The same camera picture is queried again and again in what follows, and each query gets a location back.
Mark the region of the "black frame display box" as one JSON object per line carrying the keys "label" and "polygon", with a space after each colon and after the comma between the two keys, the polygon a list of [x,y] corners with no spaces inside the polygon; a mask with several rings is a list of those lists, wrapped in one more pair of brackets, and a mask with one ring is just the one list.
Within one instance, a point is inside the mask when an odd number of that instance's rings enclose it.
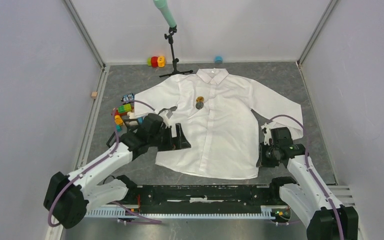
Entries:
{"label": "black frame display box", "polygon": [[128,115],[123,115],[121,117],[121,119],[122,119],[123,125],[126,127],[127,131],[136,130],[143,121],[142,117],[130,118]]}

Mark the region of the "blue cylinder toy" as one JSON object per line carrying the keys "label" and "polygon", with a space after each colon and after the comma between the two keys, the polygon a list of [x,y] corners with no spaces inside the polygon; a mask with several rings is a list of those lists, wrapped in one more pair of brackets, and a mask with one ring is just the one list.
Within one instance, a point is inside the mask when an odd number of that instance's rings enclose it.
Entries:
{"label": "blue cylinder toy", "polygon": [[217,55],[214,57],[214,63],[215,64],[222,64],[223,62],[224,62],[224,59],[222,56]]}

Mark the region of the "blue owl picture block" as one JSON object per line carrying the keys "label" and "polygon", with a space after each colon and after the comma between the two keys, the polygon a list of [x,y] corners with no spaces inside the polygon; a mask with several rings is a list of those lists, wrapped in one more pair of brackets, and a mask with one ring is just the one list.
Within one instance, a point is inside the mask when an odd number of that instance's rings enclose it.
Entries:
{"label": "blue owl picture block", "polygon": [[123,105],[133,103],[135,101],[135,95],[133,93],[126,94],[120,100]]}

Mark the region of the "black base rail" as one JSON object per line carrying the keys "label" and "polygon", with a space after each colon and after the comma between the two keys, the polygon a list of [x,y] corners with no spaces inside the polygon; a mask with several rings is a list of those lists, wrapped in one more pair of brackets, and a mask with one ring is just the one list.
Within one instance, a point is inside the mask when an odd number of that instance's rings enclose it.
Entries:
{"label": "black base rail", "polygon": [[286,206],[268,185],[138,185],[119,201],[141,214],[257,214]]}

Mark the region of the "red toy block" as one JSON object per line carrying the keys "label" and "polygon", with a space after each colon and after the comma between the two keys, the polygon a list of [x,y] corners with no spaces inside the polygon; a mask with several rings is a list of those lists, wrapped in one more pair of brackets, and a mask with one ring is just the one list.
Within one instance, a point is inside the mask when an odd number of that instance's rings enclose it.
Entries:
{"label": "red toy block", "polygon": [[158,65],[158,57],[157,56],[152,56],[151,57],[151,63],[152,63],[152,66],[153,68],[157,68],[159,65]]}

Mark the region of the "yellow lego brick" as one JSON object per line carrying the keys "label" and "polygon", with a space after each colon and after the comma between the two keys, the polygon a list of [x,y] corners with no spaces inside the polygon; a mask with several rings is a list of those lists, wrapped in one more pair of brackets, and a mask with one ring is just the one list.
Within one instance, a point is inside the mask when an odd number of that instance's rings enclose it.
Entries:
{"label": "yellow lego brick", "polygon": [[114,116],[114,122],[115,122],[115,124],[117,126],[122,126],[124,124],[123,119],[121,118],[121,116],[117,115],[117,114]]}

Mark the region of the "teal foam pole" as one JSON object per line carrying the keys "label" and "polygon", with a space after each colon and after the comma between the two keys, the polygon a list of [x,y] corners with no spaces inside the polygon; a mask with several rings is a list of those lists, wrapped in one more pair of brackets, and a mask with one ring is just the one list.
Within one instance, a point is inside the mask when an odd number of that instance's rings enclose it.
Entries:
{"label": "teal foam pole", "polygon": [[176,28],[177,23],[169,9],[167,0],[153,0],[155,7],[161,12],[170,28]]}

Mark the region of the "teal small block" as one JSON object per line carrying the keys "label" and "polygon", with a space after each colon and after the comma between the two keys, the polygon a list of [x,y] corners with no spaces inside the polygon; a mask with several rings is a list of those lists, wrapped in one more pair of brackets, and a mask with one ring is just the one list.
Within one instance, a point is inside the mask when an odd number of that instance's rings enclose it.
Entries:
{"label": "teal small block", "polygon": [[116,125],[115,128],[116,128],[116,130],[117,130],[118,132],[120,132],[120,131],[122,130],[122,128],[121,128],[120,125]]}

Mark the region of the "white and blue block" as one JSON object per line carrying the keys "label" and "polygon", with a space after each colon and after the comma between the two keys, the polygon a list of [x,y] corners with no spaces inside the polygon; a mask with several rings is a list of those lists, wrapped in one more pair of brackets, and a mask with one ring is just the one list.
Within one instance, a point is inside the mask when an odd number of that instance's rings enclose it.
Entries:
{"label": "white and blue block", "polygon": [[136,117],[135,113],[130,111],[127,113],[127,119],[124,121],[129,127],[138,126],[142,123],[142,117]]}

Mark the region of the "white button shirt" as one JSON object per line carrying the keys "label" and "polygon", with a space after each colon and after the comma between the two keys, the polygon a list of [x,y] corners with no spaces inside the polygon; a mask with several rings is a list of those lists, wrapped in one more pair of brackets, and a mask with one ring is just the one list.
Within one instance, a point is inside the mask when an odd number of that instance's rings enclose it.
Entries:
{"label": "white button shirt", "polygon": [[[196,98],[204,107],[196,109]],[[170,118],[180,123],[191,148],[159,151],[155,163],[183,174],[247,180],[258,176],[260,125],[256,115],[287,127],[294,140],[303,137],[301,105],[256,80],[226,69],[199,69],[170,76],[137,93],[134,113],[144,117],[177,106]]]}

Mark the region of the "red toy piece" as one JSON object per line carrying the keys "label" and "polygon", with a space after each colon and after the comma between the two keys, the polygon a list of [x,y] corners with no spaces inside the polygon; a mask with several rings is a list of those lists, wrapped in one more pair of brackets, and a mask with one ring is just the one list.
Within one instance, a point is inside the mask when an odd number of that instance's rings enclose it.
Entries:
{"label": "red toy piece", "polygon": [[112,114],[111,114],[114,118],[116,117],[116,116],[121,116],[121,114],[119,113],[119,109],[118,108],[114,108],[113,109],[113,112],[112,112]]}

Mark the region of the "small wooden cube on rail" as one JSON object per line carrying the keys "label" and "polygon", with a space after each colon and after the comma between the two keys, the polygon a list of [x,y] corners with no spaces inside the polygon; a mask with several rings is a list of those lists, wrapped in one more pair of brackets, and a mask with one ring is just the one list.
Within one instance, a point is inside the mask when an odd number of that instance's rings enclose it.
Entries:
{"label": "small wooden cube on rail", "polygon": [[91,98],[92,99],[96,99],[97,98],[97,96],[98,96],[98,92],[97,91],[93,91],[92,93],[91,93]]}

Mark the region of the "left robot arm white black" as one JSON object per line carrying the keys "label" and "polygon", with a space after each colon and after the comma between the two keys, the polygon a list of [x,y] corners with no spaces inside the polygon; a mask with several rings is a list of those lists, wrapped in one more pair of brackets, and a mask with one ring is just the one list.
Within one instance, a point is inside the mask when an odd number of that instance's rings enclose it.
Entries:
{"label": "left robot arm white black", "polygon": [[137,190],[115,178],[101,182],[116,169],[129,164],[149,148],[159,152],[178,151],[191,148],[183,133],[182,125],[172,126],[155,113],[149,113],[132,130],[116,136],[115,143],[98,158],[68,173],[55,173],[49,181],[43,206],[48,210],[47,221],[50,227],[62,225],[65,229],[76,226],[87,212],[107,203],[123,201],[133,203]]}

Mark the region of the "green toy block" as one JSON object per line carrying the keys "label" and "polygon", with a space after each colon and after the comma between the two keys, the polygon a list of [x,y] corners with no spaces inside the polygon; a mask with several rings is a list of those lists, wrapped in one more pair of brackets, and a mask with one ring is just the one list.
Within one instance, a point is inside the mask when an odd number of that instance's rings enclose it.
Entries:
{"label": "green toy block", "polygon": [[148,59],[147,59],[147,65],[148,66],[152,66],[152,58],[151,57],[149,57]]}

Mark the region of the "orange toy block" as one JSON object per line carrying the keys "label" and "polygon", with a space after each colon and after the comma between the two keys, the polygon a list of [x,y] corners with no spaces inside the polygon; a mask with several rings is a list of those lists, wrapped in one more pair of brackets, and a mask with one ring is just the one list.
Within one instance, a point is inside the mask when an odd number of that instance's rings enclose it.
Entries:
{"label": "orange toy block", "polygon": [[157,57],[157,66],[159,67],[159,68],[163,68],[163,67],[165,67],[165,65],[166,65],[166,58],[165,58],[165,56],[158,56]]}

